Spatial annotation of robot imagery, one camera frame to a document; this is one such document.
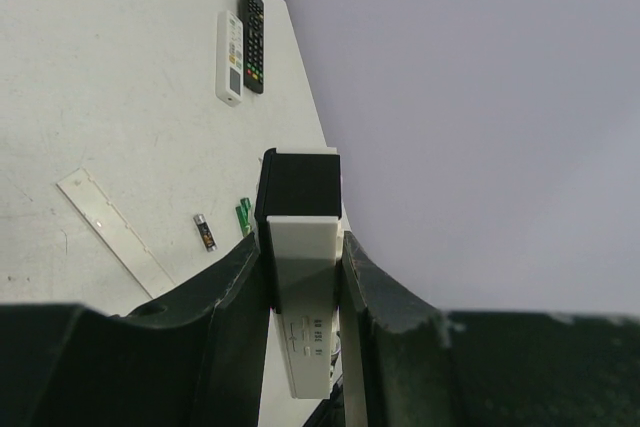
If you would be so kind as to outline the long white slim remote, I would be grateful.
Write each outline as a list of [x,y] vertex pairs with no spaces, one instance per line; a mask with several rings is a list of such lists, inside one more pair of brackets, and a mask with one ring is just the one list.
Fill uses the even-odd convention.
[[326,399],[342,258],[341,158],[334,148],[267,150],[254,227],[290,393]]

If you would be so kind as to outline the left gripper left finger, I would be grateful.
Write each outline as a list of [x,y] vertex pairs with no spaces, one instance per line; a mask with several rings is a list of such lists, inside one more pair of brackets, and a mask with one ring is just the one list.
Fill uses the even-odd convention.
[[1,309],[5,426],[254,426],[265,281],[253,237],[125,316]]

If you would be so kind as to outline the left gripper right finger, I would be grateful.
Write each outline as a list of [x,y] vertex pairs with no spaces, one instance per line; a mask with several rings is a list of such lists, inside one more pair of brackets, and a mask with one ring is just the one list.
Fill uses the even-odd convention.
[[344,238],[340,330],[350,426],[635,426],[639,321],[440,310]]

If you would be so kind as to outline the white long battery cover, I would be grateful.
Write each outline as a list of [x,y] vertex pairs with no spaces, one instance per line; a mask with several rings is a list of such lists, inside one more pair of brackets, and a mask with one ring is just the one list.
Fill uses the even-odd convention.
[[176,283],[134,230],[95,178],[79,168],[57,183],[124,269],[152,299],[172,290]]

